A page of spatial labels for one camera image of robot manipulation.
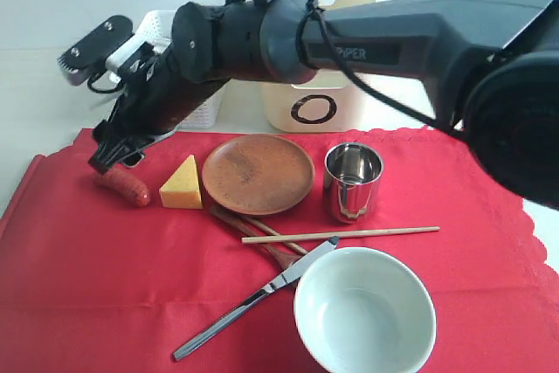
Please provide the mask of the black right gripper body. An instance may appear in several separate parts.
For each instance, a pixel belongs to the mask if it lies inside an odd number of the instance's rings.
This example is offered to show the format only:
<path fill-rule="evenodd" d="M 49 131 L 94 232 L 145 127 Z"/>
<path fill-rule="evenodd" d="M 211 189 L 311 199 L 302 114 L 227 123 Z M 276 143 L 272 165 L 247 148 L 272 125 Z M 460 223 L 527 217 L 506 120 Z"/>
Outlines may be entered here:
<path fill-rule="evenodd" d="M 93 130 L 99 149 L 124 144 L 143 150 L 172 134 L 176 127 L 229 80 L 193 82 L 181 74 L 174 46 L 153 57 L 128 80 L 126 92 L 107 120 Z"/>

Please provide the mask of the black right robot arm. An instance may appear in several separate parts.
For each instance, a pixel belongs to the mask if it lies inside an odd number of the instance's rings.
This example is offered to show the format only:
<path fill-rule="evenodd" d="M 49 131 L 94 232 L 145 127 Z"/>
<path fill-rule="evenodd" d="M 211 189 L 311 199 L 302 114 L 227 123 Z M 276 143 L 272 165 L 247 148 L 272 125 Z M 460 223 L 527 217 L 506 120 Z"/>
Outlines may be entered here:
<path fill-rule="evenodd" d="M 507 190 L 557 207 L 558 0 L 187 3 L 169 46 L 94 129 L 90 165 L 105 173 L 139 161 L 232 79 L 297 85 L 320 69 L 360 88 L 365 73 L 420 81 L 432 115 L 371 95 L 463 142 Z"/>

